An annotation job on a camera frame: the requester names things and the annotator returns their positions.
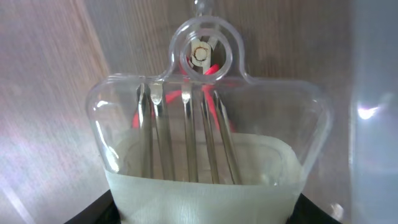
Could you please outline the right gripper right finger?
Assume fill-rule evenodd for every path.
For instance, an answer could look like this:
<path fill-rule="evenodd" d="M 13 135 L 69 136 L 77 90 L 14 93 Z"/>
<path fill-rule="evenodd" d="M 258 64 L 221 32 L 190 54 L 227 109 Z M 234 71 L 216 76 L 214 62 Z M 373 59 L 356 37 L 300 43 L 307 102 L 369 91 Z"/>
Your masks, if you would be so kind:
<path fill-rule="evenodd" d="M 311 200 L 300 194 L 295 204 L 292 215 L 286 224 L 341 224 L 322 209 L 317 207 Z"/>

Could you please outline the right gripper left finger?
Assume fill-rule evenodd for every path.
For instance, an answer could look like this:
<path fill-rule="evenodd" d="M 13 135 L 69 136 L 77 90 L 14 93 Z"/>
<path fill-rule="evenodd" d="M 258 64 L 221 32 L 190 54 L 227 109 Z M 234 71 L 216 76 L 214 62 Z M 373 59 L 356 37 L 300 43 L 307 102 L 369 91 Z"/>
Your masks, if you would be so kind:
<path fill-rule="evenodd" d="M 102 196 L 75 215 L 65 224 L 120 224 L 121 219 L 114 203 L 111 191 L 106 191 Z"/>

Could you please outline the red handled cutting pliers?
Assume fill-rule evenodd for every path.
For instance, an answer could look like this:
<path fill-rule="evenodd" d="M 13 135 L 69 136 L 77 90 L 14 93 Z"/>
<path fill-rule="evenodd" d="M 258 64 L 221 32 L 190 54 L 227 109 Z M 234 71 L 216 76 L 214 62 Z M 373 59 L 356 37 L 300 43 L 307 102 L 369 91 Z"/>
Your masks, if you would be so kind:
<path fill-rule="evenodd" d="M 207 42 L 201 41 L 200 39 L 194 39 L 191 42 L 191 51 L 190 51 L 190 56 L 186 57 L 186 61 L 189 64 L 190 68 L 194 71 L 197 72 L 202 72 L 203 76 L 205 77 L 210 77 L 211 75 L 214 75 L 216 72 L 218 72 L 221 68 L 221 66 L 218 63 L 213 63 L 212 61 L 212 55 L 213 52 L 218 45 L 218 40 L 213 37 L 209 37 Z M 204 97 L 204 104 L 207 106 L 205 110 L 205 116 L 208 115 L 208 113 L 211 115 L 213 120 L 215 121 L 216 129 L 220 130 L 220 125 L 218 124 L 218 118 L 216 114 L 216 106 L 215 103 L 212 100 L 210 91 L 213 90 L 214 87 L 212 86 L 202 86 L 201 87 L 201 93 L 202 97 Z M 188 94 L 183 93 L 183 90 L 171 90 L 165 94 L 165 105 L 168 106 L 169 104 L 173 103 L 173 101 L 180 99 L 182 100 L 182 104 L 185 106 L 189 106 L 189 99 L 184 98 L 188 96 Z M 195 124 L 193 120 L 193 106 L 187 108 L 189 109 L 187 111 L 188 113 L 188 118 L 191 120 L 188 120 L 189 122 L 193 122 L 192 125 Z M 137 106 L 137 110 L 134 113 L 134 116 L 131 121 L 131 126 L 132 128 L 138 129 L 141 127 L 141 117 L 140 117 L 140 112 L 139 108 Z M 232 124 L 231 120 L 227 118 L 229 127 L 232 131 L 235 131 L 234 125 Z"/>

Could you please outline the clear plastic storage container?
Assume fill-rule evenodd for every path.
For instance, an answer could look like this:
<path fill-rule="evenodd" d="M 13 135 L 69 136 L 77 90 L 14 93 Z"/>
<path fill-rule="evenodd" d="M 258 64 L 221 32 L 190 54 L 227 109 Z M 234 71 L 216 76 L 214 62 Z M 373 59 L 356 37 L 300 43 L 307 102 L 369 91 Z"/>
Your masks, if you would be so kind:
<path fill-rule="evenodd" d="M 113 73 L 157 75 L 193 1 L 1 2 L 1 222 L 65 223 L 108 183 L 85 113 Z M 304 194 L 343 223 L 397 222 L 397 2 L 215 1 L 254 77 L 305 80 L 334 121 Z"/>

